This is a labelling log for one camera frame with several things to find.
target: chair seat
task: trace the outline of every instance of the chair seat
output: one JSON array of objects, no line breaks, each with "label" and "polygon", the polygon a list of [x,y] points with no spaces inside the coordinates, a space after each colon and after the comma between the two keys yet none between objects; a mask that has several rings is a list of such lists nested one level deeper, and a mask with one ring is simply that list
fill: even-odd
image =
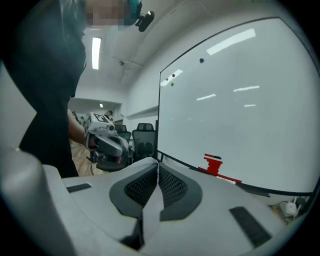
[{"label": "chair seat", "polygon": [[115,162],[102,161],[96,164],[96,167],[105,172],[117,172],[127,167],[126,163],[116,164]]}]

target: chair backrest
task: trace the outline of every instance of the chair backrest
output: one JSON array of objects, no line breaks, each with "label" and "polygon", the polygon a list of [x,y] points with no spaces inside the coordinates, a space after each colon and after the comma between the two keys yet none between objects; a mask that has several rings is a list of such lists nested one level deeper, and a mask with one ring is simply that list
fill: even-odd
[{"label": "chair backrest", "polygon": [[119,133],[121,132],[126,132],[127,131],[127,127],[125,125],[122,125],[122,124],[116,124],[114,126],[114,129]]},{"label": "chair backrest", "polygon": [[118,131],[118,135],[124,138],[128,143],[130,142],[130,138],[131,138],[130,131]]},{"label": "chair backrest", "polygon": [[136,128],[137,130],[144,130],[144,131],[154,131],[154,126],[152,123],[139,123],[138,127]]},{"label": "chair backrest", "polygon": [[134,130],[132,131],[134,143],[134,161],[139,161],[155,154],[155,130]]}]

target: whiteboard frame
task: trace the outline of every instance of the whiteboard frame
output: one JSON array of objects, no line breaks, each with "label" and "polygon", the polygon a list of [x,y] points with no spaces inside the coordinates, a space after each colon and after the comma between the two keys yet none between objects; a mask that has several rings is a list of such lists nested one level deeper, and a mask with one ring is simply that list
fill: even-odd
[{"label": "whiteboard frame", "polygon": [[[180,56],[178,56],[175,60],[173,60],[169,65],[167,65],[160,73],[159,73],[159,97],[158,97],[158,127],[156,129],[156,137],[158,138],[158,134],[159,134],[159,123],[160,123],[160,96],[161,96],[161,74],[162,72],[167,69],[171,64],[173,64],[174,62],[176,62],[178,59],[180,59],[182,56],[184,56],[185,54],[187,54],[188,52],[190,52],[192,49],[196,48],[197,46],[201,45],[202,43],[204,43],[205,41],[223,33],[223,32],[226,32],[230,29],[233,29],[233,28],[236,28],[236,27],[239,27],[239,26],[242,26],[242,25],[245,25],[245,24],[249,24],[249,23],[253,23],[253,22],[257,22],[257,21],[264,21],[264,20],[271,20],[271,19],[279,19],[281,20],[293,33],[294,35],[299,39],[299,41],[302,43],[303,47],[306,49],[307,53],[309,54],[315,68],[316,68],[316,71],[320,77],[320,68],[319,66],[317,65],[317,62],[315,61],[315,58],[317,58],[317,56],[314,56],[313,54],[310,53],[309,51],[309,48],[306,47],[306,44],[305,42],[303,41],[303,39],[301,37],[299,37],[299,34],[296,33],[296,31],[287,23],[285,22],[281,17],[279,16],[270,16],[270,17],[264,17],[264,18],[258,18],[258,19],[253,19],[253,20],[250,20],[250,21],[246,21],[246,22],[243,22],[243,23],[240,23],[240,24],[237,24],[237,25],[234,25],[234,26],[231,26],[229,28],[226,28],[214,35],[211,35],[209,36],[208,38],[200,41],[199,43],[195,44],[193,47],[191,47],[190,49],[186,50],[184,53],[182,53]],[[197,171],[197,172],[201,172],[201,173],[204,173],[204,174],[207,174],[207,175],[213,175],[209,172],[205,172],[203,170],[200,170],[199,168],[195,167],[195,166],[192,166],[186,162],[183,162],[179,159],[176,159],[164,152],[161,152],[158,150],[158,143],[156,145],[156,148],[157,148],[157,152],[160,153],[162,156],[161,156],[161,159],[163,158],[163,156],[166,156],[186,167],[189,167],[191,170],[194,170],[194,171]],[[249,190],[253,190],[253,191],[256,191],[256,194],[257,195],[261,195],[261,196],[265,196],[265,197],[270,197],[268,195],[264,195],[264,194],[275,194],[275,195],[284,195],[284,196],[296,196],[296,197],[311,197],[315,191],[317,191],[317,189],[320,187],[320,177],[318,178],[318,182],[314,188],[314,190],[312,192],[290,192],[290,191],[282,191],[282,190],[273,190],[273,189],[269,189],[269,188],[263,188],[263,187],[258,187],[258,186],[253,186],[253,185],[249,185],[249,184],[245,184],[245,183],[238,183],[236,182],[235,183],[237,186],[241,187],[242,189],[246,190],[246,189],[249,189]]]}]

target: black shirt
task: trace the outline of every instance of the black shirt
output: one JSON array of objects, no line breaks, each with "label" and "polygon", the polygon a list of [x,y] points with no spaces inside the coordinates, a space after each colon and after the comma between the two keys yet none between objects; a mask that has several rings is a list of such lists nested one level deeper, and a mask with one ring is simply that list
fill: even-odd
[{"label": "black shirt", "polygon": [[62,178],[78,176],[67,111],[86,65],[83,13],[82,0],[41,1],[17,28],[3,56],[12,80],[36,111],[20,148],[56,167]]}]

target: fluorescent light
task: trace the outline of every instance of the fluorescent light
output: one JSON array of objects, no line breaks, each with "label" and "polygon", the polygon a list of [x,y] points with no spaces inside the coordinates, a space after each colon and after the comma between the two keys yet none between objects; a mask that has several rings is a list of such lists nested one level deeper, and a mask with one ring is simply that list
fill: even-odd
[{"label": "fluorescent light", "polygon": [[221,50],[228,48],[229,46],[232,46],[236,43],[240,43],[240,42],[247,40],[247,39],[250,39],[250,38],[254,38],[255,36],[256,36],[255,30],[253,28],[251,28],[251,29],[248,29],[248,30],[241,32],[239,34],[235,34],[220,43],[217,43],[216,45],[214,45],[211,48],[209,48],[208,50],[206,50],[206,52],[209,55],[214,55],[217,52],[220,52]]},{"label": "fluorescent light", "polygon": [[234,92],[240,92],[240,91],[247,91],[247,90],[252,90],[252,89],[259,89],[260,86],[250,86],[250,87],[245,87],[245,88],[239,88],[239,89],[235,89],[233,90]]},{"label": "fluorescent light", "polygon": [[101,38],[92,38],[92,68],[99,69],[99,53],[100,53]]},{"label": "fluorescent light", "polygon": [[166,86],[167,84],[169,84],[171,82],[172,79],[177,78],[177,76],[179,76],[183,71],[178,69],[176,72],[174,72],[173,74],[175,74],[175,77],[173,77],[172,75],[170,77],[168,77],[168,81],[164,80],[160,83],[160,86]]},{"label": "fluorescent light", "polygon": [[211,94],[211,95],[208,95],[208,96],[205,96],[205,97],[202,97],[202,98],[197,98],[196,100],[197,101],[202,101],[202,100],[209,99],[209,98],[212,98],[212,97],[215,97],[215,96],[217,96],[217,95]]}]

